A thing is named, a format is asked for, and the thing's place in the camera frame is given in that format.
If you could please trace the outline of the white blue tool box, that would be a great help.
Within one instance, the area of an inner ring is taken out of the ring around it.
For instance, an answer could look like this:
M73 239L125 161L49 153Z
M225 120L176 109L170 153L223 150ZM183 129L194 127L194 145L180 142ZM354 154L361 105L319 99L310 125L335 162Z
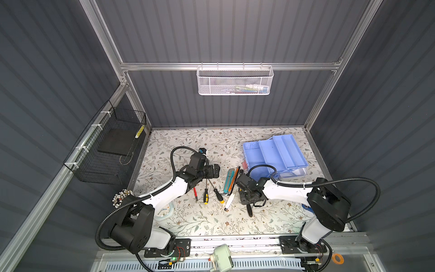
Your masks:
M268 164L276 168L275 179L289 180L307 174L308 162L292 134L273 136L267 140L246 142L242 145L245 171L251 171L252 179L269 177L274 170L256 165Z

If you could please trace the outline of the black ratchet wrench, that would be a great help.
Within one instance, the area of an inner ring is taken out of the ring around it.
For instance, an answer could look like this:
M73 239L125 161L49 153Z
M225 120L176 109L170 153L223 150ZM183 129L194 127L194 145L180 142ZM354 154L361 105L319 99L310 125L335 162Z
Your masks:
M247 204L246 205L246 209L247 209L249 217L252 218L253 217L253 211L252 211L252 208L251 208L251 204Z

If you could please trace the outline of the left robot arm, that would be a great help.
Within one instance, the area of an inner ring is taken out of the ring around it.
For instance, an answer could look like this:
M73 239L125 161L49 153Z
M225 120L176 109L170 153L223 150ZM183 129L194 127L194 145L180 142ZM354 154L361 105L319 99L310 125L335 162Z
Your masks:
M173 155L186 149L193 152L190 162L176 170ZM164 227L154 227L155 214L173 200L187 194L204 179L217 179L220 166L211 165L203 147L198 151L186 146L175 147L170 154L173 176L157 189L136 197L128 195L97 227L95 241L108 251L128 250L137 255L144 249L158 250L170 255L176 236Z

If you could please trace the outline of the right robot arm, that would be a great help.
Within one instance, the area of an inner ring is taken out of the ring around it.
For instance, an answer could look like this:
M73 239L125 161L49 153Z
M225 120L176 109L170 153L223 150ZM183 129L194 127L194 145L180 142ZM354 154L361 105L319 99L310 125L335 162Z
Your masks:
M251 171L240 174L235 181L235 185L239 187L240 198L247 205L268 200L284 200L310 207L314 216L303 224L296 237L296 246L304 252L314 248L332 232L342 232L347 223L371 210L381 196L380 186L374 180L365 177L348 177L331 181L319 177L309 184L285 183L275 179L275 167L268 164L254 166L254 168L260 167L270 168L274 172L270 177L262 177L259 180L251 178ZM375 195L360 212L348 216L351 200L335 184L354 181L367 182L374 186Z

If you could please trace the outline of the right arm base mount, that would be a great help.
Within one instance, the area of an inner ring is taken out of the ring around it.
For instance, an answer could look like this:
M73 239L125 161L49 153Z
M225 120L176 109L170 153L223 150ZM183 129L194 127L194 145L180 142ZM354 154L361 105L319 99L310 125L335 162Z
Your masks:
M299 239L296 235L283 235L279 236L278 239L280 248L284 254L319 253L323 255L328 252L323 242L311 244L303 239Z

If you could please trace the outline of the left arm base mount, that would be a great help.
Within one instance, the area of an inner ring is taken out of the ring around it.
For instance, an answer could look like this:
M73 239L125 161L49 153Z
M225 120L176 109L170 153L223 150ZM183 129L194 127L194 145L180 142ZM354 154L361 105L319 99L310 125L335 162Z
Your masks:
M191 239L175 238L169 242L164 249L146 248L144 258L170 258L189 257L191 250Z

